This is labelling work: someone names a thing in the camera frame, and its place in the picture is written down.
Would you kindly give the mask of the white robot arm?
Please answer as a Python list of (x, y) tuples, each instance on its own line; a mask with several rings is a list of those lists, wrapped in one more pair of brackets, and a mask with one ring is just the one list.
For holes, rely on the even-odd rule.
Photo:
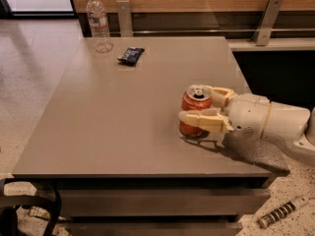
[(315, 165), (314, 112), (277, 103), (252, 93), (237, 94), (230, 88), (193, 85), (188, 97), (210, 99), (210, 107), (182, 110), (179, 120), (212, 134), (223, 134), (229, 143), (265, 141), (287, 156)]

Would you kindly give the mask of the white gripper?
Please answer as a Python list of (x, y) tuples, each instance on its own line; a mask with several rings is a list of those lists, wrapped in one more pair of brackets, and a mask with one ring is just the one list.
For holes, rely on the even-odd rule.
[[(179, 129), (182, 134), (231, 132), (236, 138), (260, 138), (271, 106), (268, 98), (251, 93), (237, 95), (231, 88), (207, 86), (207, 89), (211, 92), (212, 107), (215, 108), (180, 111)], [(221, 114), (219, 108), (225, 108), (226, 116)]]

